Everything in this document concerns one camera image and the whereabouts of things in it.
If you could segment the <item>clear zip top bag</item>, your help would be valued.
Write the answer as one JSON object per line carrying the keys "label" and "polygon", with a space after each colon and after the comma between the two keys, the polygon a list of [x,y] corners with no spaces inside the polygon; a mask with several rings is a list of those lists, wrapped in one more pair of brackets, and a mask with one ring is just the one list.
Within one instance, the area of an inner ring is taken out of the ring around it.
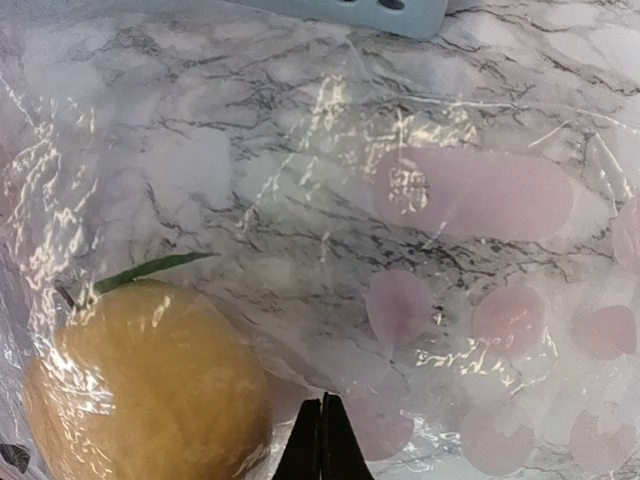
{"label": "clear zip top bag", "polygon": [[138,265],[268,373],[276,470],[343,398],[378,479],[639,475],[639,5],[453,1],[417,41],[225,1],[1,5],[1,475],[48,479],[30,360]]}

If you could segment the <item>orange fake peach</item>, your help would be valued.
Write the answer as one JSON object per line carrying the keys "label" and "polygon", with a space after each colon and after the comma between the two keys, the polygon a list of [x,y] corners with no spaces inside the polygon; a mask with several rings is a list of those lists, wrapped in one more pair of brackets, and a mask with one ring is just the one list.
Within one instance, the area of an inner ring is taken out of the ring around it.
{"label": "orange fake peach", "polygon": [[56,479],[241,479],[268,454],[272,402],[241,334],[202,294],[155,274],[93,284],[24,380],[34,441]]}

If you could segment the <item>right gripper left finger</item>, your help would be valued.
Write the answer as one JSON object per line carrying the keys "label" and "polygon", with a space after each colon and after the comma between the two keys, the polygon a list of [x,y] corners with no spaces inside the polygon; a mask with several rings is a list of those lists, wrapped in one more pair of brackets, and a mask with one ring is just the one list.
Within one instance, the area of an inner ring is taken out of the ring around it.
{"label": "right gripper left finger", "polygon": [[305,400],[299,409],[274,480],[319,480],[321,402]]}

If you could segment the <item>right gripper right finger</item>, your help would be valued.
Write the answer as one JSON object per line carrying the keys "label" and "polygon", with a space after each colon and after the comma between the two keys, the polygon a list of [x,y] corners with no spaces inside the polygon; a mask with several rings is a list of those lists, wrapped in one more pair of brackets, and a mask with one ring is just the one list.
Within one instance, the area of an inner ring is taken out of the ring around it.
{"label": "right gripper right finger", "polygon": [[329,393],[322,401],[322,478],[373,480],[342,399]]}

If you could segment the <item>light blue plastic basket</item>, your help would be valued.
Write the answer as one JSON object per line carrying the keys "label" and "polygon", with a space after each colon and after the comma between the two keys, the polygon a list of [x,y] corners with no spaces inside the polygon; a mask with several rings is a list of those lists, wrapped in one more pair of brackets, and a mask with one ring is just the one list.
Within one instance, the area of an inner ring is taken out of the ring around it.
{"label": "light blue plastic basket", "polygon": [[433,37],[447,0],[246,0],[239,4],[302,19],[366,27],[412,39]]}

